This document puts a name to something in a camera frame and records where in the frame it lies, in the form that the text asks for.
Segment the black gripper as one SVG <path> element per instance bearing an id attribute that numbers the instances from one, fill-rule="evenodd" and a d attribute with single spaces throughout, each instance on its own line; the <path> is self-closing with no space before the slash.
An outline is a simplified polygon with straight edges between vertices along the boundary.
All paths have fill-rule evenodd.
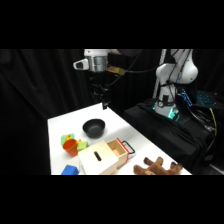
<path id="1" fill-rule="evenodd" d="M 109 88 L 105 83 L 105 74 L 91 73 L 89 76 L 89 80 L 94 104 L 100 103 L 100 101 L 102 101 L 102 108 L 103 110 L 106 110 L 108 107 L 108 102 L 104 99 L 106 94 L 109 92 Z"/>

